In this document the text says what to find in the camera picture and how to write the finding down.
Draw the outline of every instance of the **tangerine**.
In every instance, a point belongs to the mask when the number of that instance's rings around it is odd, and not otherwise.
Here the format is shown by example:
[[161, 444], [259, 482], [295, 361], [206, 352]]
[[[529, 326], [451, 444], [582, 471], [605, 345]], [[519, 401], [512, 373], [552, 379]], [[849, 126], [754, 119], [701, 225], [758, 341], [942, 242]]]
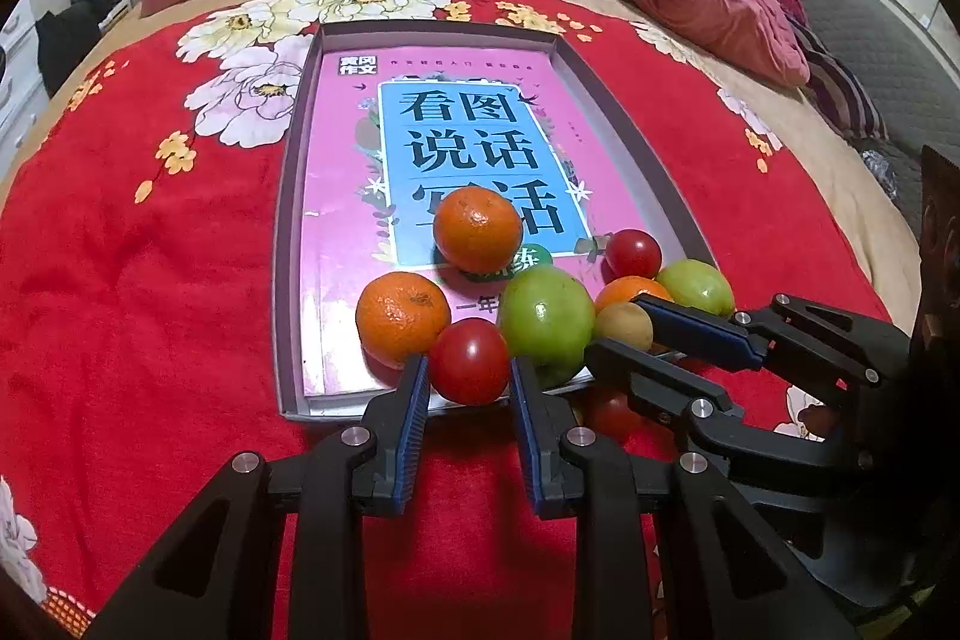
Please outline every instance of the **tangerine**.
[[387, 272], [360, 293], [356, 324], [364, 350], [382, 365], [400, 369], [412, 353], [426, 353], [450, 325], [450, 304], [426, 277]]
[[514, 258], [523, 224], [514, 205], [476, 185], [450, 191], [433, 218], [433, 239], [443, 258], [473, 274], [493, 274]]
[[649, 293], [649, 295], [666, 299], [669, 302], [673, 301], [670, 292], [656, 280], [632, 275], [630, 277], [620, 277], [608, 283], [593, 300], [593, 306], [599, 312], [613, 302], [629, 302], [642, 293]]

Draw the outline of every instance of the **metal screw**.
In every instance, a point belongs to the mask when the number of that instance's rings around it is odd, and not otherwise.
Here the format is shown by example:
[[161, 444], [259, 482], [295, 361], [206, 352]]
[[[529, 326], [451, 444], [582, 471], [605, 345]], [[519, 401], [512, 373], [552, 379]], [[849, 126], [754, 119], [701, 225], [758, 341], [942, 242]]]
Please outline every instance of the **metal screw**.
[[574, 426], [566, 433], [566, 441], [578, 448], [586, 448], [587, 445], [597, 442], [597, 435], [593, 429], [587, 429], [586, 426]]
[[370, 432], [362, 426], [352, 426], [340, 432], [340, 442], [352, 448], [363, 445], [370, 440]]
[[690, 472], [691, 475], [699, 475], [707, 469], [707, 457], [703, 456], [702, 453], [687, 451], [683, 456], [680, 456], [680, 466]]
[[713, 415], [713, 405], [709, 399], [694, 399], [690, 402], [690, 413], [698, 418], [709, 418]]
[[241, 475], [246, 475], [248, 472], [253, 472], [258, 466], [260, 466], [260, 456], [257, 456], [256, 453], [251, 453], [246, 451], [246, 453], [237, 453], [233, 457], [233, 461], [230, 463], [230, 466], [233, 467], [234, 472], [239, 472]]

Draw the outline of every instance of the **white drawer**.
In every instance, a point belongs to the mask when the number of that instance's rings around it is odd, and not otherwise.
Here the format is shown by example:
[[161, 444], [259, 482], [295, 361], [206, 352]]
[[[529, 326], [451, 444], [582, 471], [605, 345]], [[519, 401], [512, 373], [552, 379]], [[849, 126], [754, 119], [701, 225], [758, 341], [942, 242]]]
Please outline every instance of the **white drawer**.
[[30, 9], [30, 0], [20, 0], [13, 7], [11, 15], [0, 26], [0, 47], [3, 47], [10, 56], [33, 29], [34, 11]]
[[16, 152], [27, 139], [37, 118], [50, 102], [43, 83], [37, 78], [27, 91], [26, 97], [13, 107], [13, 111], [0, 125], [0, 179], [7, 176]]
[[37, 68], [37, 32], [31, 28], [13, 50], [7, 50], [7, 70], [0, 80], [0, 127], [30, 94], [40, 69]]

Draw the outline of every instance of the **striped fabric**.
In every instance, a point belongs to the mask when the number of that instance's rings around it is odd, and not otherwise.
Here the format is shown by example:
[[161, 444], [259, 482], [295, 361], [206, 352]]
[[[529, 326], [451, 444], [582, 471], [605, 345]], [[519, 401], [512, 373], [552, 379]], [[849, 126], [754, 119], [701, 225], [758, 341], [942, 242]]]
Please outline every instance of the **striped fabric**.
[[809, 28], [789, 15], [797, 43], [810, 64], [803, 92], [844, 139], [889, 139], [880, 112], [856, 75], [843, 65]]

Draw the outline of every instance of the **gray headboard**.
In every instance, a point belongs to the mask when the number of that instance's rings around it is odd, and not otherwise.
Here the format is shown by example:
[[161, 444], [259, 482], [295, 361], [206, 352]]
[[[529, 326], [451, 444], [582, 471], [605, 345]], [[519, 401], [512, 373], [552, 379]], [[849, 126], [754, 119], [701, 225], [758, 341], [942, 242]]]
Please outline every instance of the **gray headboard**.
[[880, 0], [801, 0], [810, 28], [860, 79], [890, 129], [891, 143], [857, 142], [891, 159], [898, 207], [920, 227], [920, 148], [960, 154], [960, 91], [936, 57]]

